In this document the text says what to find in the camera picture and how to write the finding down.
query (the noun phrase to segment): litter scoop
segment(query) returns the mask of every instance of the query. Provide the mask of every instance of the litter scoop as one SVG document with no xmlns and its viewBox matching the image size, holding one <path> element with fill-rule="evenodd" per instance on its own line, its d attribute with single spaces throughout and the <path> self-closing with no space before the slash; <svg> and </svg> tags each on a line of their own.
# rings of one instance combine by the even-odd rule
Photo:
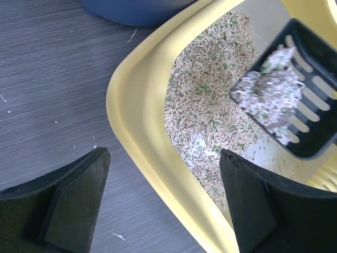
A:
<svg viewBox="0 0 337 253">
<path fill-rule="evenodd" d="M 301 86 L 299 89 L 301 94 L 297 97 L 298 106 L 293 108 L 291 121 L 283 129 L 287 134 L 291 132 L 294 135 L 289 137 L 288 142 L 280 140 L 277 134 L 261 123 L 261 119 L 249 113 L 248 106 L 242 107 L 242 101 L 239 101 L 234 95 L 239 89 L 238 85 L 240 82 L 242 84 L 242 80 L 247 78 L 247 75 L 251 75 L 251 73 L 264 75 L 264 71 L 267 69 L 265 61 L 280 48 L 293 48 L 297 52 L 293 58 L 289 59 L 290 64 L 279 66 L 279 69 L 275 71 L 290 69 L 292 73 L 297 73 L 300 81 L 296 85 Z M 266 82 L 266 85 L 273 85 L 273 83 Z M 321 155 L 331 144 L 337 143 L 336 91 L 337 52 L 299 20 L 291 19 L 246 75 L 233 86 L 231 98 L 290 154 L 301 160 L 309 160 Z M 251 92 L 257 97 L 254 92 L 258 91 L 253 89 Z M 271 93 L 271 96 L 275 96 L 275 98 L 280 95 L 276 89 Z M 296 119 L 297 122 L 300 121 L 300 124 L 306 125 L 308 131 L 300 130 L 299 124 L 294 123 L 295 118 L 298 119 Z"/>
</svg>

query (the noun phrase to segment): blue container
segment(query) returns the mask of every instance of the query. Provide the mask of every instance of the blue container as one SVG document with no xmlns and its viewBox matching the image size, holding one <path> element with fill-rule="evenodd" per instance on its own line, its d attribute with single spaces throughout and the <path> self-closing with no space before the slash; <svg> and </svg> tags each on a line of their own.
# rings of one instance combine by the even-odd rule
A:
<svg viewBox="0 0 337 253">
<path fill-rule="evenodd" d="M 87 14 L 124 25 L 161 25 L 197 0 L 80 0 Z"/>
</svg>

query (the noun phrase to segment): litter clump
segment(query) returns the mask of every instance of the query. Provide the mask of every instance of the litter clump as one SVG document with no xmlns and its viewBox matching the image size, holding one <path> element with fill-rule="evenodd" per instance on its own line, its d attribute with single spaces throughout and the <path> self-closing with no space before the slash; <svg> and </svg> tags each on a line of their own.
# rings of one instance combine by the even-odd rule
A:
<svg viewBox="0 0 337 253">
<path fill-rule="evenodd" d="M 302 97 L 304 84 L 289 66 L 295 47 L 274 51 L 260 72 L 250 71 L 232 89 L 231 96 L 283 145 L 291 139 L 287 128 Z"/>
</svg>

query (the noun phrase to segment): wood grain floor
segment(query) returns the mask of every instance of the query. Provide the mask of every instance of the wood grain floor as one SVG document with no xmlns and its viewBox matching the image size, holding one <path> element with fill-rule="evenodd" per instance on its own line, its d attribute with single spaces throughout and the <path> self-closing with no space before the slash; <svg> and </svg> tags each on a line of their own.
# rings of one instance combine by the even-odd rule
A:
<svg viewBox="0 0 337 253">
<path fill-rule="evenodd" d="M 0 2 L 0 190 L 108 147 L 92 252 L 204 252 L 125 153 L 105 113 L 113 71 L 153 30 L 138 28 L 128 42 L 134 27 L 92 18 L 76 0 Z"/>
</svg>

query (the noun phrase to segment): clumped litter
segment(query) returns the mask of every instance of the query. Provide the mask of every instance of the clumped litter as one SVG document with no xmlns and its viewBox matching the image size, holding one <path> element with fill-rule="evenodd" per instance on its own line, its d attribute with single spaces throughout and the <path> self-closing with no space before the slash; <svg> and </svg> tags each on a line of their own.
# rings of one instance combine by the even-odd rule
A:
<svg viewBox="0 0 337 253">
<path fill-rule="evenodd" d="M 222 16 L 177 57 L 166 93 L 166 131 L 219 208 L 226 206 L 221 148 L 242 154 L 264 134 L 229 96 L 257 60 L 249 18 Z"/>
<path fill-rule="evenodd" d="M 288 47 L 274 51 L 263 63 L 260 72 L 248 72 L 231 92 L 239 106 L 283 145 L 291 141 L 287 128 L 305 87 L 288 67 L 295 50 L 295 47 Z"/>
</svg>

